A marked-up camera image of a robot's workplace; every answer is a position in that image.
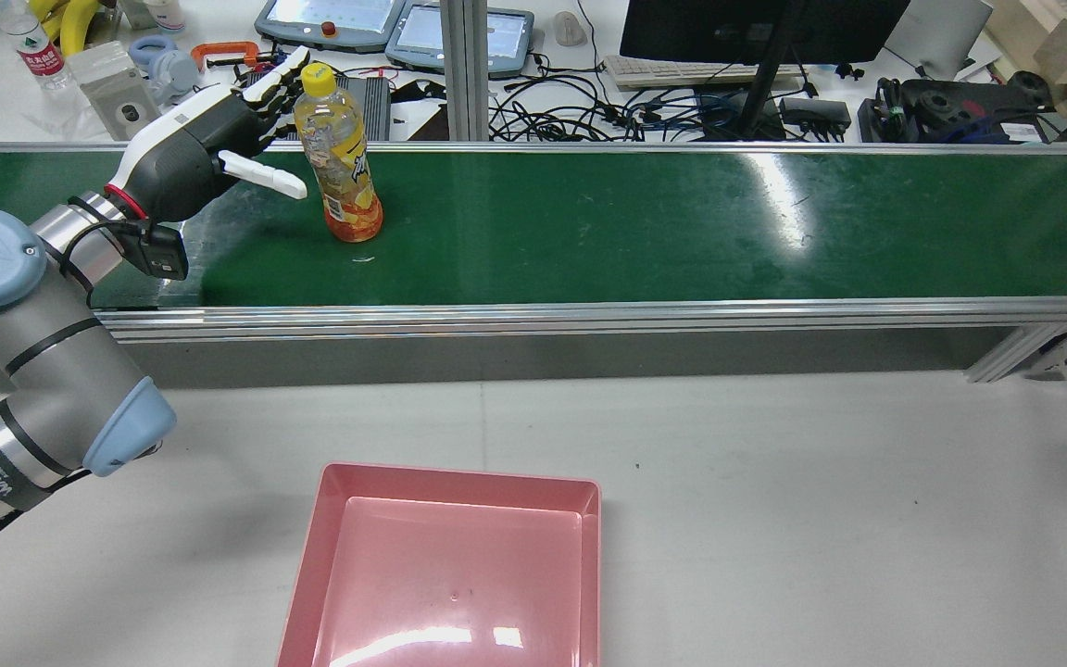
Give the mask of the dark grey white left robot hand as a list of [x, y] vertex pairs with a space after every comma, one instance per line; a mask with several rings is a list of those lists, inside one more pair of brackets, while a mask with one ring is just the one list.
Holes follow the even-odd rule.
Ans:
[[182, 222], [245, 181], [301, 201], [308, 186], [256, 157], [289, 131], [312, 52], [297, 47], [249, 88], [200, 89], [140, 130], [124, 148], [106, 198], [124, 215], [153, 222]]

